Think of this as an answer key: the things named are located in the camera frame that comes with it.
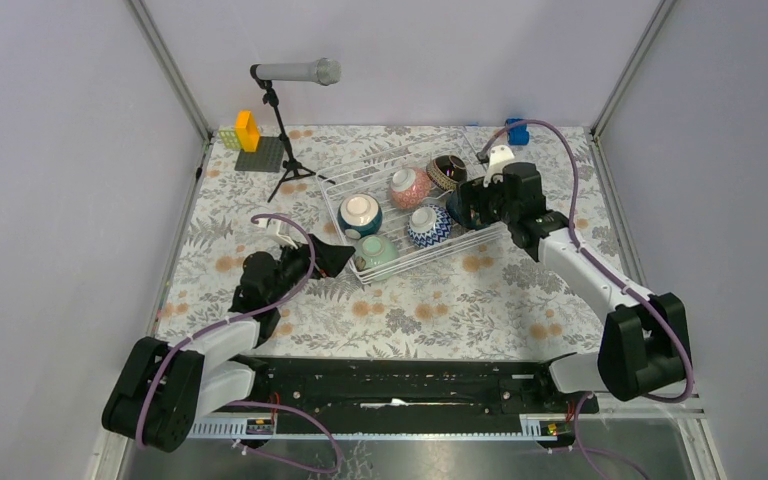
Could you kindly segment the blue white patterned bowl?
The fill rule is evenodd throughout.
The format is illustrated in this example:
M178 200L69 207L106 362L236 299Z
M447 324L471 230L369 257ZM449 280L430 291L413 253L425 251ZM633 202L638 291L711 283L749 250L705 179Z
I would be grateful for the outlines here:
M446 241L452 232L453 220L438 205L423 205L409 217L407 230L411 242L418 248L428 248Z

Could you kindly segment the dark teal floral bowl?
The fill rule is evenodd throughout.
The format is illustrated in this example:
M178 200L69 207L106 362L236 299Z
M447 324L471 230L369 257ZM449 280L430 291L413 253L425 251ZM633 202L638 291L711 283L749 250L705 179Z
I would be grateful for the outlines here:
M463 205L461 196L457 192L449 195L445 208L453 221L464 229L483 230L488 227L488 224L480 219L478 212Z

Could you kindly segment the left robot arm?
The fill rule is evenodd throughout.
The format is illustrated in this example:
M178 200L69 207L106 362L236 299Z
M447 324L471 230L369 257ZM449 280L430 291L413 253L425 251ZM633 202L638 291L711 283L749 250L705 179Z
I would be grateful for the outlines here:
M153 337L136 342L102 411L102 427L172 452L202 416L233 401L248 411L264 407L268 381L237 356L269 339L282 303L305 281L337 276L354 254L351 246L313 237L308 244L282 247L279 257L249 255L224 319L176 344Z

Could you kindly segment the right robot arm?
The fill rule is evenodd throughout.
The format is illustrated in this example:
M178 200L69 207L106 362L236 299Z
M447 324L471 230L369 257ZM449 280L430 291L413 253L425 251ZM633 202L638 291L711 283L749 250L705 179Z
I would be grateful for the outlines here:
M559 276L602 322L595 353L549 361L533 386L535 402L557 412L578 392L608 392L681 403L693 393L686 310L674 294L657 295L607 265L578 236L571 218L551 210L535 165L513 162L461 183L457 211L481 224L503 223L513 243Z

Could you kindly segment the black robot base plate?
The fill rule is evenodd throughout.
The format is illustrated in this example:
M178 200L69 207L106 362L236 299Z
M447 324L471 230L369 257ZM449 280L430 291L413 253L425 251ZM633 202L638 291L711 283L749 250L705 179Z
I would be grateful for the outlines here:
M514 434L523 415L568 420L580 394L564 394L545 362L245 357L255 385L245 412L280 434Z

